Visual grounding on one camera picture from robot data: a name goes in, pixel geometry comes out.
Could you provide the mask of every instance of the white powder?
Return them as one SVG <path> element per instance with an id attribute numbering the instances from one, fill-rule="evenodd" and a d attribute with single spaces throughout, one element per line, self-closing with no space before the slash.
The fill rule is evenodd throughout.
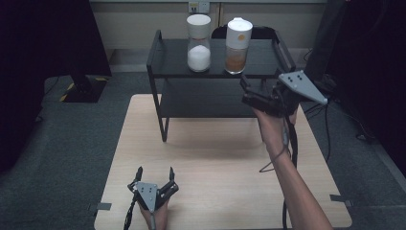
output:
<path id="1" fill-rule="evenodd" d="M 210 66 L 210 50 L 198 45 L 188 51 L 188 65 L 195 72 L 202 72 Z"/>

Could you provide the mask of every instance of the hand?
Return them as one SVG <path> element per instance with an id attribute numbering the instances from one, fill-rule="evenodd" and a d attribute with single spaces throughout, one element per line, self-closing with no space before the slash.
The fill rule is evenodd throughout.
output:
<path id="1" fill-rule="evenodd" d="M 269 157 L 275 159 L 277 155 L 283 150 L 283 126 L 286 132 L 288 131 L 287 124 L 283 118 L 269 116 L 255 108 L 254 113 L 257 115 L 260 125 L 260 133 L 265 142 L 266 149 L 268 150 Z M 297 111 L 289 117 L 290 122 L 296 124 Z"/>
<path id="2" fill-rule="evenodd" d="M 168 224 L 168 204 L 169 200 L 165 202 L 158 210 L 155 210 L 155 226 L 156 230 L 166 230 Z M 144 219 L 147 222 L 148 229 L 151 230 L 151 213 L 149 210 L 144 210 L 143 207 L 140 206 L 141 214 L 143 215 Z"/>

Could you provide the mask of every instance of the shelf top tier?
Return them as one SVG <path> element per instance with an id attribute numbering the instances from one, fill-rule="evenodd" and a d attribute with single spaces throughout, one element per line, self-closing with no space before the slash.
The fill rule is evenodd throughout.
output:
<path id="1" fill-rule="evenodd" d="M 248 78 L 275 79 L 280 72 L 291 72 L 295 65 L 290 54 L 276 34 L 277 39 L 251 39 L 245 69 L 242 74 Z M 202 73 L 189 69 L 188 40 L 162 39 L 157 31 L 147 61 L 148 73 L 159 78 L 202 78 L 235 79 L 225 71 L 225 39 L 211 39 L 211 67 Z"/>

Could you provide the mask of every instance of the table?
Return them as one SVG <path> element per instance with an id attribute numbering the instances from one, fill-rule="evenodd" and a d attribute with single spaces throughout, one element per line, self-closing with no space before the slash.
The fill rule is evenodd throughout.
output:
<path id="1" fill-rule="evenodd" d="M 230 75 L 224 70 L 225 48 L 225 39 L 211 39 L 211 67 L 206 72 L 194 73 L 187 64 L 188 40 L 163 39 L 157 31 L 147 71 L 164 142 L 169 118 L 254 117 L 251 109 L 241 103 L 240 75 Z M 277 31 L 272 39 L 251 39 L 243 72 L 247 78 L 275 79 L 280 72 L 295 68 Z M 156 79 L 165 79 L 161 102 Z"/>
<path id="2" fill-rule="evenodd" d="M 169 230 L 282 228 L 282 191 L 269 162 L 255 118 L 172 119 L 167 142 L 160 141 L 152 95 L 133 96 L 101 198 L 95 228 L 121 229 L 132 199 L 127 189 L 142 166 L 142 181 L 162 187 L 169 167 L 179 191 L 169 202 Z M 349 227 L 344 203 L 316 140 L 299 109 L 298 170 L 334 227 Z M 147 229 L 135 207 L 130 229 Z"/>

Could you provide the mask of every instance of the forearm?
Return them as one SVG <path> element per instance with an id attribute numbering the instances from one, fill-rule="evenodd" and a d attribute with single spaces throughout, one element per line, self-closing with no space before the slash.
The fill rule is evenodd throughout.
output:
<path id="1" fill-rule="evenodd" d="M 332 229 L 324 211 L 307 188 L 287 152 L 273 162 L 295 229 Z"/>

